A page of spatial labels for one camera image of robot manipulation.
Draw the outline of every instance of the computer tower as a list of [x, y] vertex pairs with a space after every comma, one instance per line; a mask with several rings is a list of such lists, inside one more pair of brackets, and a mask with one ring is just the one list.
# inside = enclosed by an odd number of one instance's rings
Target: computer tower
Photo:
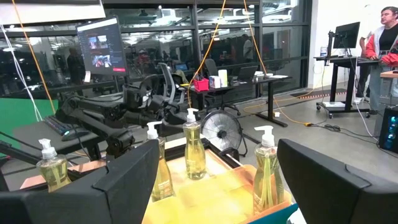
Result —
[[398, 106], [386, 108], [382, 120], [379, 147], [398, 153]]

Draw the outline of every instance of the ceiling light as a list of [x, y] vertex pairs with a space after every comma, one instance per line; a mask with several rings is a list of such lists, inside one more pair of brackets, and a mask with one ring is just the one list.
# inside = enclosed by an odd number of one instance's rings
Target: ceiling light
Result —
[[2, 51], [4, 51], [4, 52], [10, 52], [10, 51], [14, 51], [14, 50], [15, 50], [14, 47], [8, 47], [8, 48], [6, 48], [6, 49], [3, 49]]

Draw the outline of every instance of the red box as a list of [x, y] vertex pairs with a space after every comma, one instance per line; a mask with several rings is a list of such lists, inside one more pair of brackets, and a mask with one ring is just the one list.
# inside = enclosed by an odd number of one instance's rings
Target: red box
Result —
[[206, 91], [209, 90], [209, 80], [204, 78], [202, 80], [194, 80], [193, 86], [196, 91]]

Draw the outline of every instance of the computer monitor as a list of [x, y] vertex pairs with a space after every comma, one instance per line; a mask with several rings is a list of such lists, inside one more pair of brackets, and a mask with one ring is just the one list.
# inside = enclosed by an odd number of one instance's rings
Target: computer monitor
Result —
[[76, 27], [86, 71], [98, 75], [128, 75], [117, 17]]
[[354, 49], [358, 39], [360, 22], [336, 27], [334, 49]]

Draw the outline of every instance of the keyboard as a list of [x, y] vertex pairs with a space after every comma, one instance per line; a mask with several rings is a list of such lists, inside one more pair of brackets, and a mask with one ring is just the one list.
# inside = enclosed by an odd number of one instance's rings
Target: keyboard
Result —
[[60, 136], [63, 136], [67, 131], [70, 131], [73, 129], [71, 124], [65, 124], [59, 121], [57, 118], [55, 118], [54, 115], [45, 117], [43, 119], [44, 123], [50, 126], [56, 133], [58, 133]]

